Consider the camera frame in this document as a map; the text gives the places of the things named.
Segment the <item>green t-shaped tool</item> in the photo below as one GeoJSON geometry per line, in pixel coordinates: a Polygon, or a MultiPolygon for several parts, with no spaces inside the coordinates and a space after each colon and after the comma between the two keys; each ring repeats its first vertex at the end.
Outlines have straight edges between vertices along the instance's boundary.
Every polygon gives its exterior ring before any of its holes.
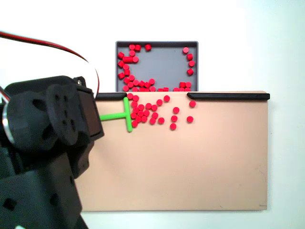
{"type": "Polygon", "coordinates": [[[130,117],[130,109],[129,109],[129,100],[127,97],[123,98],[124,101],[124,110],[125,112],[122,113],[115,113],[115,114],[103,114],[100,115],[100,120],[112,120],[118,118],[126,118],[127,130],[128,132],[132,131],[132,118],[130,117]]]}

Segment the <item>gray tray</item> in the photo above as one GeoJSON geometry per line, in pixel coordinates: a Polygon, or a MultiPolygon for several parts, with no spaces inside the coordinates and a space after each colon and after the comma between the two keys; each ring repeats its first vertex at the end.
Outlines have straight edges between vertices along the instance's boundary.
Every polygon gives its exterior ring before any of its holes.
{"type": "Polygon", "coordinates": [[[129,56],[129,45],[141,45],[141,51],[136,52],[139,57],[137,63],[130,63],[129,69],[135,79],[144,82],[149,79],[155,79],[154,86],[158,88],[169,87],[169,91],[173,91],[175,87],[179,88],[180,82],[191,82],[191,91],[198,91],[198,42],[116,42],[116,91],[123,91],[126,85],[120,80],[118,74],[124,70],[118,66],[118,53],[122,52],[125,56],[129,56]],[[152,49],[147,52],[145,45],[150,44],[152,49]],[[184,47],[189,48],[188,53],[193,54],[195,66],[192,68],[194,73],[188,76],[187,70],[190,69],[186,54],[183,54],[184,47]]]}

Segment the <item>white background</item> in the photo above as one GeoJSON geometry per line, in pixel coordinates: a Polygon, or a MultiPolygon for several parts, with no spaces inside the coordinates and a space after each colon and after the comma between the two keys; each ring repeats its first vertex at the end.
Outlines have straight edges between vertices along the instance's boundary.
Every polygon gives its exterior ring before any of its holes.
{"type": "Polygon", "coordinates": [[[268,210],[83,213],[91,229],[305,228],[305,2],[1,1],[0,29],[67,46],[0,39],[0,84],[82,75],[115,89],[115,42],[198,41],[200,91],[265,90],[268,210]]]}

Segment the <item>cable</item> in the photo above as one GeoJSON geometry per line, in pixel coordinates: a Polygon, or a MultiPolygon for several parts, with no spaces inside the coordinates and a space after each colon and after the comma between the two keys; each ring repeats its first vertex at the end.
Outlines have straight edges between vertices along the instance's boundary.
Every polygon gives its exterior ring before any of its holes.
{"type": "MultiPolygon", "coordinates": [[[[1,38],[5,38],[5,39],[9,39],[9,40],[13,40],[13,41],[25,42],[25,43],[30,43],[30,44],[37,44],[37,45],[52,47],[52,48],[55,48],[55,49],[64,50],[66,52],[69,52],[69,53],[72,53],[74,55],[77,55],[78,57],[80,57],[83,60],[85,60],[86,62],[88,62],[84,57],[79,55],[77,52],[75,52],[75,51],[73,51],[71,49],[68,49],[68,48],[66,48],[66,47],[64,47],[64,46],[62,46],[60,44],[55,44],[55,43],[52,43],[52,42],[47,42],[47,41],[38,40],[38,39],[34,39],[34,38],[29,38],[29,37],[22,37],[22,36],[10,34],[10,33],[3,32],[3,31],[0,31],[0,37],[1,38]]],[[[95,71],[96,71],[97,81],[98,81],[98,84],[97,84],[97,93],[96,93],[96,95],[97,95],[99,93],[99,88],[100,88],[100,79],[99,79],[99,75],[98,75],[96,69],[95,69],[95,71]]]]}
{"type": "Polygon", "coordinates": [[[3,100],[8,103],[10,101],[10,96],[5,92],[5,90],[0,86],[0,93],[3,100]]]}

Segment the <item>tan platform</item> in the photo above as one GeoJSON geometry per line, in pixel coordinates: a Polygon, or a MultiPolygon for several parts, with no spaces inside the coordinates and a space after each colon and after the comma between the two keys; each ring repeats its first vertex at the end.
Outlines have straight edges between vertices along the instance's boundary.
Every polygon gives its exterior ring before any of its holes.
{"type": "MultiPolygon", "coordinates": [[[[190,108],[186,92],[133,94],[140,104],[169,95],[157,110],[165,123],[132,133],[125,119],[102,123],[105,136],[76,179],[83,211],[267,209],[267,101],[197,101],[190,108]]],[[[97,106],[101,115],[123,112],[123,101],[97,106]]]]}

